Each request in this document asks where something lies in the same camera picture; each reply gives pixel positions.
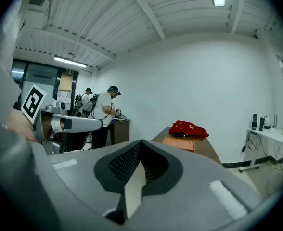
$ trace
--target red bag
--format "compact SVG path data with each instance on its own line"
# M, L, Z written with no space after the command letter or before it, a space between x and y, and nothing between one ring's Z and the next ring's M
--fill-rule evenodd
M169 133L178 137L188 136L206 138L209 136L204 128L198 127L193 123L186 121L176 121L169 130Z

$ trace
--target ceiling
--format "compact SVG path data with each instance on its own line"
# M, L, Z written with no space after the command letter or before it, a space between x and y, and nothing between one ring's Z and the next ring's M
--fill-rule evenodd
M283 46L283 22L268 0L225 0L225 7L215 7L212 0L49 1L48 26L26 27L15 58L52 63L55 55L70 58L72 52L74 61L92 72L120 55L174 36L229 32L256 37L258 28Z

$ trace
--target air conditioner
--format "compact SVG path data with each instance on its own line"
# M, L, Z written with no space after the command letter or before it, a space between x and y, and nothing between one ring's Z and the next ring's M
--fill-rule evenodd
M43 29L48 23L49 5L50 1L48 0L27 0L26 26Z

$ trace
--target white t-shirt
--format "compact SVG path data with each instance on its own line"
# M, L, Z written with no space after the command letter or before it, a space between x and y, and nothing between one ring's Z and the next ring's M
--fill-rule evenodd
M88 118L103 119L106 117L107 114L103 111L103 106L109 106L112 107L112 109L115 109L113 99L108 92L103 92L99 95L97 103ZM108 115L107 118L103 119L103 127L107 127L112 121L113 117L113 115Z
M78 112L83 112L83 108L88 103L88 101L89 101L89 95L87 95L85 93L82 94L82 106L80 108L78 108Z

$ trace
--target orange box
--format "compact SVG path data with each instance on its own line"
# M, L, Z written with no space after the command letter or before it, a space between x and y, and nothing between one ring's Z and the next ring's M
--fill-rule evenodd
M177 147L179 149L183 149L183 150L193 152L193 153L195 152L194 141L165 137L164 140L162 141L162 144Z

